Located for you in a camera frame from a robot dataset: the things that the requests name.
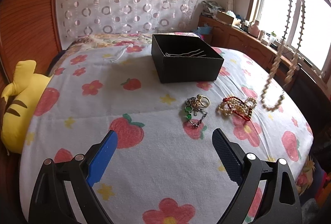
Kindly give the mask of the wooden sideboard cabinet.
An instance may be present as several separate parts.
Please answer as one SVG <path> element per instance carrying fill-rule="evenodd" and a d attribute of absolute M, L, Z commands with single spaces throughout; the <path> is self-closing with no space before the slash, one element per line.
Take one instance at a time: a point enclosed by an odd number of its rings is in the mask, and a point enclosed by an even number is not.
<path fill-rule="evenodd" d="M 270 46 L 262 44 L 258 39 L 246 32 L 240 31 L 240 29 L 226 25 L 216 19 L 200 15 L 198 26 L 202 27 L 205 25 L 212 28 L 211 33 L 207 37 L 208 44 L 213 47 L 238 50 L 258 63 L 265 71 L 270 71 L 273 60 L 277 54 Z M 289 65 L 290 60 L 282 56 L 281 64 L 275 76 L 276 81 L 281 86 L 284 86 L 284 79 Z M 316 75 L 309 74 L 309 77 L 313 80 L 314 84 L 317 85 L 318 89 L 322 90 L 323 94 L 330 99 L 330 88 Z"/>

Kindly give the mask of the wooden headboard panel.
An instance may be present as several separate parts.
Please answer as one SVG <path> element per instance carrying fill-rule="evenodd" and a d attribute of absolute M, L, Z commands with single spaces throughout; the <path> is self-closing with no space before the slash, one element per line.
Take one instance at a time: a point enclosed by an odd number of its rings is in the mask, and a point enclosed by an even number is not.
<path fill-rule="evenodd" d="M 1 0 L 1 66 L 12 82 L 16 64 L 36 61 L 45 73 L 61 51 L 55 0 Z"/>

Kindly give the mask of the silver decorative hair comb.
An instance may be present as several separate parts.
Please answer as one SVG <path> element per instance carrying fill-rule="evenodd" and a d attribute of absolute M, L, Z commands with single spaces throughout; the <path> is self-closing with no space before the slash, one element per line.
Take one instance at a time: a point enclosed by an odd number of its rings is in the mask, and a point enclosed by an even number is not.
<path fill-rule="evenodd" d="M 171 53 L 165 53 L 165 56 L 167 57 L 198 57 L 198 58 L 201 58 L 201 57 L 205 57 L 206 56 L 206 53 L 201 50 L 201 49 L 198 49 L 198 50 L 193 50 L 193 51 L 190 51 L 190 52 L 185 52 L 185 53 L 180 53 L 180 54 L 171 54 Z"/>

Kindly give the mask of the yellow striped plush toy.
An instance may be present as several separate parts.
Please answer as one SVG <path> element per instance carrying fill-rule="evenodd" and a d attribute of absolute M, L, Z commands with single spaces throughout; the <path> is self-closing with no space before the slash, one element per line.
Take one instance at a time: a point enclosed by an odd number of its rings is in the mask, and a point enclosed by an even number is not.
<path fill-rule="evenodd" d="M 50 81 L 35 68 L 34 60 L 19 61 L 13 81 L 1 93 L 1 141 L 13 153 L 22 153 L 30 121 Z"/>

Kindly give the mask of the floral strawberry bed quilt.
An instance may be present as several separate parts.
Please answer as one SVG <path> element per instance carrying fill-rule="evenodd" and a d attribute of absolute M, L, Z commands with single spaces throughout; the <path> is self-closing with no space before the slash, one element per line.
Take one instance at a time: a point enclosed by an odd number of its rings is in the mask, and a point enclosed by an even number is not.
<path fill-rule="evenodd" d="M 257 104 L 250 121 L 219 115 L 227 96 L 259 99 L 268 75 L 244 53 L 217 53 L 215 81 L 162 84 L 148 34 L 96 35 L 67 50 L 25 139 L 23 214 L 46 158 L 71 160 L 110 129 L 118 148 L 93 189 L 115 223 L 216 223 L 237 190 L 212 145 L 217 128 L 262 160 L 285 158 L 297 177 L 313 143 L 307 120 L 288 96 L 274 112 Z"/>

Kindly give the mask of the cardboard box on cabinet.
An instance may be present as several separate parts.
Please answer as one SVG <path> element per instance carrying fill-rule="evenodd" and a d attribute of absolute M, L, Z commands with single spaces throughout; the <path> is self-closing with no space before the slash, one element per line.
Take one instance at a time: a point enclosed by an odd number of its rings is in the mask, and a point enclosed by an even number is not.
<path fill-rule="evenodd" d="M 239 25 L 240 24 L 240 19 L 236 17 L 232 17 L 231 15 L 228 15 L 225 12 L 218 11 L 215 18 L 218 21 L 221 21 L 225 23 L 226 25 Z"/>

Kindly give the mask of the stack of papers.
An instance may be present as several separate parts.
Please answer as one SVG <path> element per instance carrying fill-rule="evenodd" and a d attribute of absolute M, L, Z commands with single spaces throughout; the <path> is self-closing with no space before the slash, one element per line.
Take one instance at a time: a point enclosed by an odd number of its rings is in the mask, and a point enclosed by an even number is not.
<path fill-rule="evenodd" d="M 202 14 L 207 17 L 213 17 L 218 12 L 223 12 L 224 8 L 220 6 L 217 2 L 211 0 L 202 1 L 203 11 Z"/>

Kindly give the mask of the black open jewelry box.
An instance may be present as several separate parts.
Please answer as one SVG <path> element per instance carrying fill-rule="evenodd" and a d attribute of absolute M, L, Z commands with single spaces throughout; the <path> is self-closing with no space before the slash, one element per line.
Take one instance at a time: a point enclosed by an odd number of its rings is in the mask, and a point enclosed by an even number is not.
<path fill-rule="evenodd" d="M 167 57 L 201 49 L 205 57 Z M 215 81 L 224 59 L 196 36 L 154 34 L 151 55 L 161 83 Z"/>

